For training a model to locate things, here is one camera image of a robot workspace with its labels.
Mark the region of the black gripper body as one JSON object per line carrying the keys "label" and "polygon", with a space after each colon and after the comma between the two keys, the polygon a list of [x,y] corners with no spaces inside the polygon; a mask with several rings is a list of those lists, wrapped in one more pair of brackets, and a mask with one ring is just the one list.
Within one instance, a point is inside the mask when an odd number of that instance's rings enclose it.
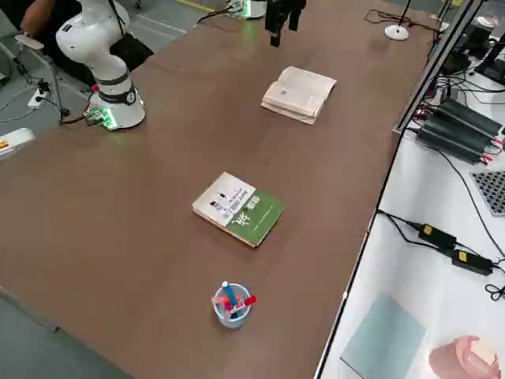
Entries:
{"label": "black gripper body", "polygon": [[267,15],[277,13],[300,13],[306,7],[306,0],[267,0]]}

